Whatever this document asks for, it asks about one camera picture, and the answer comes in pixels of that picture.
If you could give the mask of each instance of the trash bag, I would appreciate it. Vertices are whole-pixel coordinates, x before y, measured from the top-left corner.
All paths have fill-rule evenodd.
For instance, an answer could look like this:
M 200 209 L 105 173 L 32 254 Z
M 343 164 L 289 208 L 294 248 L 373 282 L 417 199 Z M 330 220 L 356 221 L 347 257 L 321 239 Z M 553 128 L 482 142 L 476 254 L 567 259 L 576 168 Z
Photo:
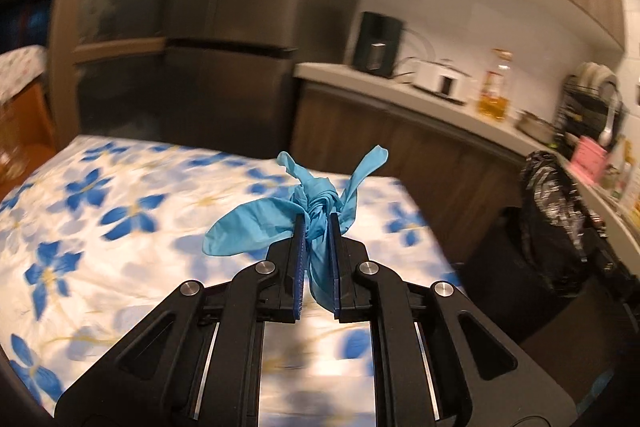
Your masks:
M 520 181 L 522 255 L 556 295 L 576 296 L 590 276 L 584 230 L 606 239 L 604 223 L 553 153 L 531 153 Z

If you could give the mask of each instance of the wooden door frame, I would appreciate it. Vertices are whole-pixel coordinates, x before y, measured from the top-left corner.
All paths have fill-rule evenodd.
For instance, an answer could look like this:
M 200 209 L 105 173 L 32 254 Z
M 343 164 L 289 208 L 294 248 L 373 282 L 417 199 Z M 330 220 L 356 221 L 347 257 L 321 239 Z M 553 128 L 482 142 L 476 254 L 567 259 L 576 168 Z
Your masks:
M 81 0 L 53 0 L 49 24 L 49 93 L 57 146 L 66 147 L 80 132 L 79 72 L 76 64 L 106 58 L 161 53 L 164 37 L 121 39 L 81 44 L 78 12 Z

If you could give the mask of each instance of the white appliance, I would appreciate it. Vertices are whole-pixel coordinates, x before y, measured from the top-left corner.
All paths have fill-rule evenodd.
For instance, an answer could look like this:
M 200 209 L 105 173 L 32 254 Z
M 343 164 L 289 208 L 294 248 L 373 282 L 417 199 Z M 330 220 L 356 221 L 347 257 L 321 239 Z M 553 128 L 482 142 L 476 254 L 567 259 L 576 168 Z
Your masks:
M 414 76 L 414 86 L 449 102 L 466 103 L 467 84 L 470 76 L 446 61 L 420 60 Z

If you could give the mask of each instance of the table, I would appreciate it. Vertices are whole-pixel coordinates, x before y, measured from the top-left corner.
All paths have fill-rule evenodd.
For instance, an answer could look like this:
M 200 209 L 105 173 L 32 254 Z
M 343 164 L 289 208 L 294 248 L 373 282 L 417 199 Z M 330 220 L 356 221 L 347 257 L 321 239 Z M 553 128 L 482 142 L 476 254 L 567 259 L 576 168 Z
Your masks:
M 340 192 L 347 177 L 327 174 Z M 204 233 L 238 204 L 285 196 L 274 160 L 79 136 L 0 204 L 0 345 L 31 394 L 56 400 L 184 280 L 214 285 L 266 251 L 214 258 Z M 404 187 L 370 177 L 348 237 L 405 280 L 457 279 Z M 367 324 L 305 289 L 302 320 L 266 325 L 260 425 L 375 425 Z

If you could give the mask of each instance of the blue glove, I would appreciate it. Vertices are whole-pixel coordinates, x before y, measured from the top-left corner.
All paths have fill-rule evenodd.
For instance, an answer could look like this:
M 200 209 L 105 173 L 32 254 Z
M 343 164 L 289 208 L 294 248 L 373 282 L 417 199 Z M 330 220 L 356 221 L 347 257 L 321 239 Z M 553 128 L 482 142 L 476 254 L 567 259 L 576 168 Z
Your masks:
M 333 312 L 334 282 L 330 276 L 327 250 L 329 215 L 336 213 L 340 233 L 349 230 L 356 219 L 357 188 L 364 178 L 384 165 L 388 153 L 379 145 L 360 162 L 347 188 L 338 192 L 327 178 L 315 178 L 297 165 L 286 152 L 278 155 L 279 165 L 300 180 L 289 200 L 262 198 L 237 206 L 223 216 L 204 238 L 204 253 L 214 256 L 235 255 L 266 248 L 271 243 L 293 235 L 298 214 L 304 214 L 308 275 L 311 295 L 323 308 Z

